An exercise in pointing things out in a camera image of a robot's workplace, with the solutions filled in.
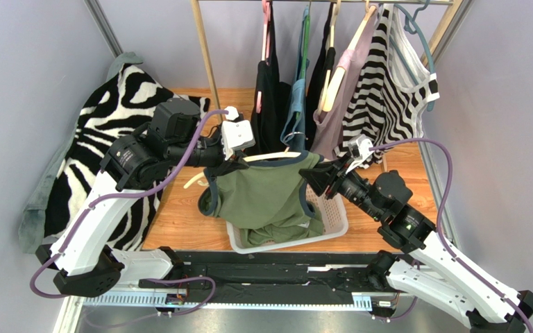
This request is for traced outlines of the cream plastic hanger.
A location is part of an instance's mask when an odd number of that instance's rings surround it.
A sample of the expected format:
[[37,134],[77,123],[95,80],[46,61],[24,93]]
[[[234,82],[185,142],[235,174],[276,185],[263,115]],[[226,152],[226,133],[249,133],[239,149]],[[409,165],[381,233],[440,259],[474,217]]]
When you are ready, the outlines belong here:
[[[212,137],[220,136],[221,137],[221,130],[213,134]],[[191,154],[191,157],[187,161],[187,166],[189,167],[204,167],[201,166],[201,151],[203,149],[203,143],[202,138],[199,139],[198,144],[196,145],[196,148],[193,150],[193,153]],[[240,155],[241,159],[246,161],[248,165],[250,166],[251,162],[259,162],[264,160],[281,160],[286,158],[295,158],[300,155],[299,152],[291,152],[291,151],[283,151],[283,152],[276,152],[276,153],[267,153],[262,155],[252,155],[247,156],[244,154],[243,150],[241,151],[235,151],[236,155]],[[204,177],[206,179],[210,179],[206,173],[206,171],[203,171],[194,177],[192,177],[188,182],[185,183],[183,186],[185,189],[191,187],[195,182],[200,182],[201,178]]]

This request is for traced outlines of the green tank top navy trim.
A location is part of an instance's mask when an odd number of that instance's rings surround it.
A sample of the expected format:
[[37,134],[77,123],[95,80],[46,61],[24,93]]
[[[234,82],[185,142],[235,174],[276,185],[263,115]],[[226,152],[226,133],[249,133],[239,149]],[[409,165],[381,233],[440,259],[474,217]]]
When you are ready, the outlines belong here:
[[198,199],[205,216],[221,218],[238,228],[242,246],[254,248],[323,235],[322,214],[306,198],[302,169],[312,169],[323,156],[304,151],[297,157],[249,162],[247,169],[208,178]]

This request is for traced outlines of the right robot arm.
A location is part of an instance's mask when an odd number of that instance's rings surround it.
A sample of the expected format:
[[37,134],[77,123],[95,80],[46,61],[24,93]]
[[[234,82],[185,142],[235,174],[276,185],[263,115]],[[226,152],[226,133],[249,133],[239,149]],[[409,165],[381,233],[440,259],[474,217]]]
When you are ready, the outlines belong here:
[[434,305],[470,332],[525,332],[533,314],[533,293],[517,291],[491,277],[442,238],[438,227],[409,203],[412,191],[396,170],[374,182],[348,169],[343,160],[299,171],[318,196],[341,195],[380,223],[378,232],[393,248],[427,265],[417,270],[381,250],[367,266],[380,289],[404,291]]

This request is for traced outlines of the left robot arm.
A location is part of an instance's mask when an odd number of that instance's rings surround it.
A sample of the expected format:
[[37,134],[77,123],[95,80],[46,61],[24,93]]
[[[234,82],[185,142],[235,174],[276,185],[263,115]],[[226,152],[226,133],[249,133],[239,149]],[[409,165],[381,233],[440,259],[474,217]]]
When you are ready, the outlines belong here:
[[218,111],[223,121],[215,132],[202,136],[216,114],[172,98],[155,107],[149,122],[112,143],[78,215],[55,243],[37,249],[42,269],[56,271],[58,298],[94,298],[144,280],[161,283],[180,265],[168,247],[120,250],[108,240],[138,200],[162,191],[182,168],[222,174],[246,166],[242,152],[254,144],[251,122],[229,106]]

